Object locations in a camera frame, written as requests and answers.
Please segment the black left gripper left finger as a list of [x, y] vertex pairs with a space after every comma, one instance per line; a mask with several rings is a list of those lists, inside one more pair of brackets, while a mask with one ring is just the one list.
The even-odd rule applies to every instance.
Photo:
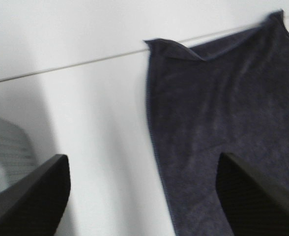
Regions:
[[68, 157], [54, 155], [0, 193], [0, 236], [53, 236], [70, 189]]

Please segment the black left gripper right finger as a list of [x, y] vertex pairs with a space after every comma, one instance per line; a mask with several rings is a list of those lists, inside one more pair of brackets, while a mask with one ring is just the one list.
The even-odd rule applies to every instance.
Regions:
[[216, 192], [235, 236], [289, 236], [289, 191], [232, 153], [221, 153]]

